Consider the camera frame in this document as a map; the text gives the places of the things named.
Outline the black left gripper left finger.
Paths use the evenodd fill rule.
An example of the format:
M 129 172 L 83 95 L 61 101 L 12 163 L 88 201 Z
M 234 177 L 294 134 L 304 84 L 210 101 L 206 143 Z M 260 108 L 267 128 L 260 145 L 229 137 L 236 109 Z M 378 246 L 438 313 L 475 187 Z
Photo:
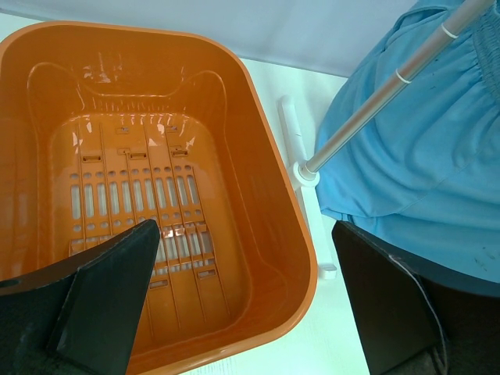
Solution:
M 145 220 L 1 282 L 3 374 L 124 374 L 160 233 Z

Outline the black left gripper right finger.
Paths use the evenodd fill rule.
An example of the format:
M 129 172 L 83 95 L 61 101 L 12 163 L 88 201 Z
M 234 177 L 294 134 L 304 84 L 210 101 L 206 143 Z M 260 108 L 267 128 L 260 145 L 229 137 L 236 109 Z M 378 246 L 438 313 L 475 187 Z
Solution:
M 497 374 L 499 285 L 392 246 L 331 232 L 371 374 Z

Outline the light blue shorts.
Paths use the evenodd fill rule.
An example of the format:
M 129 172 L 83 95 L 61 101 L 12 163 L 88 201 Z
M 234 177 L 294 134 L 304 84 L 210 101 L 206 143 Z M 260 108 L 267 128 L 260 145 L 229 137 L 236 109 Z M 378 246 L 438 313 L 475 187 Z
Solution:
M 316 193 L 324 215 L 498 282 L 498 5 L 325 164 Z

